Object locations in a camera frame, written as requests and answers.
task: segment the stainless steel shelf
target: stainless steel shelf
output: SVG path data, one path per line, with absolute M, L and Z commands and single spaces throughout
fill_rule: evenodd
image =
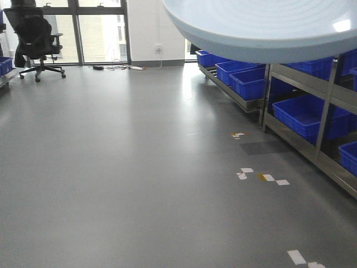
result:
M 9 73 L 0 77 L 0 88 L 7 84 L 15 75 L 17 75 L 17 69 L 12 69 Z
M 271 114 L 265 114 L 266 125 L 276 134 L 286 140 L 291 146 L 298 150 L 304 157 L 338 183 L 343 189 L 357 199 L 357 178 L 340 166 L 336 161 L 329 158 L 321 151 L 316 154 L 316 148 L 304 140 L 297 133 L 277 120 Z
M 331 81 L 335 80 L 337 63 L 338 61 L 334 61 L 330 76 Z M 265 130 L 266 126 L 269 127 L 357 199 L 357 177 L 321 151 L 322 137 L 324 135 L 326 121 L 329 117 L 330 104 L 334 104 L 351 113 L 357 114 L 357 92 L 280 64 L 271 64 L 270 66 L 267 66 L 266 78 L 271 81 L 272 77 L 322 98 L 325 100 L 324 111 L 321 117 L 317 145 L 314 146 L 268 113 L 266 107 L 267 103 L 269 103 L 270 86 L 268 85 L 265 107 L 260 110 L 263 129 Z
M 236 92 L 234 92 L 231 87 L 224 84 L 215 76 L 215 67 L 204 68 L 202 65 L 199 64 L 199 68 L 206 75 L 207 78 L 212 80 L 221 90 L 223 90 L 228 96 L 234 99 L 243 111 L 245 111 L 246 113 L 250 113 L 260 110 L 261 106 L 263 105 L 263 99 L 245 100 L 241 96 L 236 94 Z

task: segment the black mesh chair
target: black mesh chair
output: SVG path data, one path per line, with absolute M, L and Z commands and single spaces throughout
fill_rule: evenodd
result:
M 4 9 L 12 28 L 18 36 L 18 46 L 15 56 L 28 56 L 32 60 L 40 60 L 40 65 L 20 72 L 20 78 L 23 79 L 23 73 L 36 71 L 35 81 L 39 82 L 38 76 L 42 71 L 55 71 L 65 78 L 65 71 L 60 66 L 45 65 L 46 55 L 51 55 L 53 60 L 54 54 L 59 54 L 62 46 L 60 45 L 61 33 L 51 35 L 51 25 L 44 19 L 44 14 L 40 8 L 32 7 L 13 7 Z

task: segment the white round lamp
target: white round lamp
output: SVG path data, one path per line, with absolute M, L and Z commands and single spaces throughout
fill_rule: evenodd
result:
M 163 0 L 210 53 L 253 63 L 322 59 L 357 48 L 356 0 Z

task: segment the baseboard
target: baseboard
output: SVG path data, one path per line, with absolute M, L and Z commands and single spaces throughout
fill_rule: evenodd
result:
M 170 67 L 170 66 L 183 66 L 185 64 L 185 60 L 163 60 L 162 66 Z M 140 67 L 160 67 L 161 60 L 148 60 L 148 61 L 132 61 L 133 66 Z

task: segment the gray floor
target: gray floor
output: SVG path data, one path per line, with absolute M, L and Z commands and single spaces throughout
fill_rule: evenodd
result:
M 66 73 L 0 89 L 1 268 L 357 267 L 357 201 L 196 64 Z

